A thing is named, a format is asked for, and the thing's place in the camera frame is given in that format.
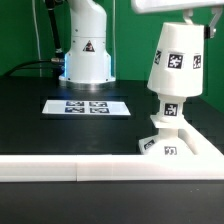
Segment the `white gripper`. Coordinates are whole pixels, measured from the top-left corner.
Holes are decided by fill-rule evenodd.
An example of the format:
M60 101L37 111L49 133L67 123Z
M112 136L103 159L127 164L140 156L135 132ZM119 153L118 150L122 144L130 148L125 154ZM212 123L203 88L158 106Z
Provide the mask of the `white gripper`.
M138 14L183 10L183 19L192 25L194 8L216 6L211 8L213 15L210 23L205 26L205 38L212 39L216 34L216 25L222 15L224 0L131 0L132 9Z

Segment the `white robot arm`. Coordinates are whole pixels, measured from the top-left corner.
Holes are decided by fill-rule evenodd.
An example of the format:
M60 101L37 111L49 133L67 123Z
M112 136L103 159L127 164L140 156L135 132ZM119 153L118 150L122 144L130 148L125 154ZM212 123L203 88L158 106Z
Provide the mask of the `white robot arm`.
M115 83L111 56L106 50L107 14L94 0L68 0L71 47L65 54L59 84L79 89L100 89ZM190 10L224 5L224 0L131 0L138 14Z

